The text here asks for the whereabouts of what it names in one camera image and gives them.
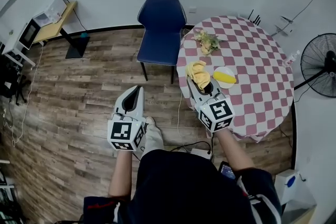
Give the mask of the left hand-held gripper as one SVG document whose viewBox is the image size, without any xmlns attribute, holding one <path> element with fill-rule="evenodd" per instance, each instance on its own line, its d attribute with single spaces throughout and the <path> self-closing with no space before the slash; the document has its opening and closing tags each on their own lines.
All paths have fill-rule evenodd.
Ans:
<svg viewBox="0 0 336 224">
<path fill-rule="evenodd" d="M 107 140 L 117 151 L 136 152 L 145 135 L 144 88 L 133 86 L 116 100 L 112 119 L 108 121 Z"/>
</svg>

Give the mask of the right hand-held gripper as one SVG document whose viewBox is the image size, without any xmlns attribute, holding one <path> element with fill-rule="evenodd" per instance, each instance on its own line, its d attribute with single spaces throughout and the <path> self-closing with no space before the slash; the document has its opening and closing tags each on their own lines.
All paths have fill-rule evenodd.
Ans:
<svg viewBox="0 0 336 224">
<path fill-rule="evenodd" d="M 215 133 L 230 126 L 235 112 L 230 98 L 221 93 L 217 80 L 211 78 L 210 83 L 201 90 L 190 77 L 187 77 L 187 85 L 198 119 L 209 132 Z"/>
</svg>

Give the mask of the yellow cloth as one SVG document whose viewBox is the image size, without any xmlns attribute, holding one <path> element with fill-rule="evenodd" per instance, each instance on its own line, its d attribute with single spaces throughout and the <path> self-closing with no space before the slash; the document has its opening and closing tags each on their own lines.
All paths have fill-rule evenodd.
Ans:
<svg viewBox="0 0 336 224">
<path fill-rule="evenodd" d="M 211 81 L 210 74 L 204 69 L 205 66 L 206 62 L 199 60 L 190 62 L 185 68 L 186 76 L 190 77 L 202 92 L 205 92 Z"/>
</svg>

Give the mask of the blue chair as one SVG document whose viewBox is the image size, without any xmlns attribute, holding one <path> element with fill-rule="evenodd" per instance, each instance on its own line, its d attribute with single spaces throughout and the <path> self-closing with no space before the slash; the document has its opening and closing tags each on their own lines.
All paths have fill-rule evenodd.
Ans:
<svg viewBox="0 0 336 224">
<path fill-rule="evenodd" d="M 137 61 L 140 62 L 145 80 L 145 64 L 171 67 L 174 82 L 182 30 L 187 23 L 185 11 L 179 0 L 146 0 L 138 13 L 138 22 L 144 26 Z"/>
</svg>

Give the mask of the person's right forearm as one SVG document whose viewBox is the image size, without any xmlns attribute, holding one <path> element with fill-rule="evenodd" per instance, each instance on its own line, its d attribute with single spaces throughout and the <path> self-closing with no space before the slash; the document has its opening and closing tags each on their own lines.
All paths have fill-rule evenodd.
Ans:
<svg viewBox="0 0 336 224">
<path fill-rule="evenodd" d="M 226 155 L 228 163 L 233 172 L 238 172 L 248 168 L 255 168 L 252 159 L 247 155 L 237 140 L 228 129 L 222 129 L 215 133 L 221 148 Z"/>
</svg>

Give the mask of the person's left forearm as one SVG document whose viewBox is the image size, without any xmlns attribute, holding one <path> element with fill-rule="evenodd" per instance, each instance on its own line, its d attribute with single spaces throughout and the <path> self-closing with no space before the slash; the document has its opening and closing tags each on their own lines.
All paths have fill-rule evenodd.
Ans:
<svg viewBox="0 0 336 224">
<path fill-rule="evenodd" d="M 132 190 L 132 152 L 118 151 L 108 195 L 123 200 L 131 199 Z"/>
</svg>

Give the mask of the white plate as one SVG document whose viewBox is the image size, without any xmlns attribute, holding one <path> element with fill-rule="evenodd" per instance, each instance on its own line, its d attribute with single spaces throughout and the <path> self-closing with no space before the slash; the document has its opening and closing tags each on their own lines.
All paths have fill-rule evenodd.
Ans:
<svg viewBox="0 0 336 224">
<path fill-rule="evenodd" d="M 219 72 L 222 72 L 222 73 L 226 73 L 226 74 L 228 74 L 228 75 L 230 75 L 230 76 L 233 76 L 233 77 L 235 77 L 235 75 L 234 75 L 234 73 L 229 69 L 229 68 L 227 68 L 227 67 L 217 67 L 215 70 L 214 70 L 214 72 L 215 71 L 219 71 Z M 229 83 L 223 83 L 223 82 L 220 82 L 220 81 L 217 81 L 218 82 L 218 84 L 219 84 L 219 86 L 221 87 L 221 88 L 223 88 L 223 89 L 229 89 L 229 88 L 231 88 L 234 84 L 229 84 Z"/>
</svg>

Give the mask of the yellow artificial flower bouquet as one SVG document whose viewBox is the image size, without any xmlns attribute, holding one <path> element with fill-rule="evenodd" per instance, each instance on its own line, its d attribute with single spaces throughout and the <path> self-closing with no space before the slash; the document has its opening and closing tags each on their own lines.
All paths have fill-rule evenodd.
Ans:
<svg viewBox="0 0 336 224">
<path fill-rule="evenodd" d="M 194 40 L 201 45 L 201 51 L 204 55 L 211 54 L 214 50 L 219 49 L 219 39 L 216 35 L 209 34 L 205 30 L 197 29 L 194 34 Z"/>
</svg>

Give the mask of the pink checkered tablecloth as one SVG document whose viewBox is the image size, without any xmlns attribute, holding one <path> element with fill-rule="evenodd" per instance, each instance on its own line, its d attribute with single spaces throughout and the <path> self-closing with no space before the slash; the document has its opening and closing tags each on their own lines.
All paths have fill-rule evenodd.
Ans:
<svg viewBox="0 0 336 224">
<path fill-rule="evenodd" d="M 193 39 L 197 29 L 216 35 L 219 49 L 204 55 Z M 282 64 L 285 58 L 276 41 L 248 19 L 215 16 L 196 24 L 183 37 L 176 69 L 183 97 L 193 109 L 185 67 L 201 60 L 210 74 L 217 67 L 229 68 L 237 79 L 231 88 L 222 90 L 236 113 L 230 128 L 239 140 L 250 137 L 259 142 L 284 121 L 293 102 L 293 75 Z"/>
</svg>

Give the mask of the small screen device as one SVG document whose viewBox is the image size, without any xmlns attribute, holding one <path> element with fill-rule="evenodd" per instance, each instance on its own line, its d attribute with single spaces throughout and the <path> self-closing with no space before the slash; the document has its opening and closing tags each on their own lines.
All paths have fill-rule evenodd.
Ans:
<svg viewBox="0 0 336 224">
<path fill-rule="evenodd" d="M 222 161 L 218 170 L 224 177 L 229 178 L 231 180 L 235 180 L 235 174 L 233 172 L 233 170 L 231 169 L 230 165 L 225 162 Z"/>
</svg>

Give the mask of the wooden side desk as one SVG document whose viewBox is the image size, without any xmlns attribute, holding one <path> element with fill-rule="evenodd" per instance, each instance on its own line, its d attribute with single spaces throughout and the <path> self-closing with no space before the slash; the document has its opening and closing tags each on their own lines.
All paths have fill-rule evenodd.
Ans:
<svg viewBox="0 0 336 224">
<path fill-rule="evenodd" d="M 37 37 L 35 38 L 33 44 L 35 43 L 42 44 L 44 41 L 48 41 L 52 38 L 57 37 L 59 34 L 61 34 L 66 39 L 66 41 L 68 41 L 69 43 L 69 48 L 66 54 L 66 59 L 82 58 L 85 53 L 87 44 L 89 43 L 90 37 L 71 38 L 70 35 L 63 28 L 69 16 L 72 14 L 72 12 L 75 11 L 76 5 L 77 5 L 77 1 L 68 3 L 65 12 L 62 15 L 62 19 L 55 24 L 49 24 L 49 25 L 42 27 Z"/>
</svg>

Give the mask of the black standing fan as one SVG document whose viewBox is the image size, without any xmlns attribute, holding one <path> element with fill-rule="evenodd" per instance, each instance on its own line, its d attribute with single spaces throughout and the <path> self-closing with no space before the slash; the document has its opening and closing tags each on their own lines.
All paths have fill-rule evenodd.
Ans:
<svg viewBox="0 0 336 224">
<path fill-rule="evenodd" d="M 300 60 L 304 81 L 316 93 L 336 98 L 336 33 L 325 33 L 312 39 L 304 48 Z"/>
</svg>

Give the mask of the clear plastic storage box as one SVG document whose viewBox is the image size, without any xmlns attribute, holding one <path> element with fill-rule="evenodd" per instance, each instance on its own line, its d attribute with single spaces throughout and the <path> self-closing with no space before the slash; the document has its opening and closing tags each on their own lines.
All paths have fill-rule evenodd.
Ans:
<svg viewBox="0 0 336 224">
<path fill-rule="evenodd" d="M 64 0 L 54 0 L 43 12 L 35 15 L 33 21 L 39 27 L 44 27 L 49 24 L 55 24 L 62 19 L 62 15 L 67 8 Z"/>
</svg>

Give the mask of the black equipment pile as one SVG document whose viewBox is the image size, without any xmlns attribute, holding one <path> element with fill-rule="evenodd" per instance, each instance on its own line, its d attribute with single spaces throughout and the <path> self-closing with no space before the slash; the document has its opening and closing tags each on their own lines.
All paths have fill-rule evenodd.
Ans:
<svg viewBox="0 0 336 224">
<path fill-rule="evenodd" d="M 27 99 L 23 95 L 23 89 L 31 85 L 31 81 L 25 75 L 21 75 L 18 69 L 9 60 L 0 56 L 0 96 L 11 99 L 15 97 L 16 105 L 19 105 L 19 97 L 24 103 Z"/>
</svg>

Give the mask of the white box with blue label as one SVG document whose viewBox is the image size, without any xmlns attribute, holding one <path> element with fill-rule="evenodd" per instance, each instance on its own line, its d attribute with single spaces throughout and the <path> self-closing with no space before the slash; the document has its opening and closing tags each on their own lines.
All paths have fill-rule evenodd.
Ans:
<svg viewBox="0 0 336 224">
<path fill-rule="evenodd" d="M 317 203 L 307 180 L 288 169 L 276 175 L 274 184 L 282 206 L 282 224 L 309 224 Z"/>
</svg>

